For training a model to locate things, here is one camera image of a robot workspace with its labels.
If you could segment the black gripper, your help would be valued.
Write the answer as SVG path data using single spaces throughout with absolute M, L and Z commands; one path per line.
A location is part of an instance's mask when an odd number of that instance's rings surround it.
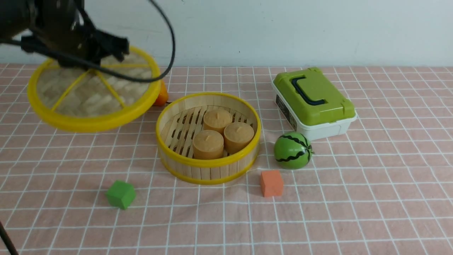
M 39 46 L 100 65 L 110 56 L 122 62 L 130 52 L 127 38 L 95 27 L 83 0 L 31 0 L 29 8 L 32 34 L 21 38 L 28 53 Z

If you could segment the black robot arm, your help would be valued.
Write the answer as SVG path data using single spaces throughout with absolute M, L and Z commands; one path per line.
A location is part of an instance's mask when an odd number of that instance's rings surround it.
M 2 0 L 1 40 L 29 30 L 20 41 L 27 53 L 64 53 L 95 65 L 110 56 L 122 62 L 129 40 L 97 29 L 84 6 L 83 0 Z

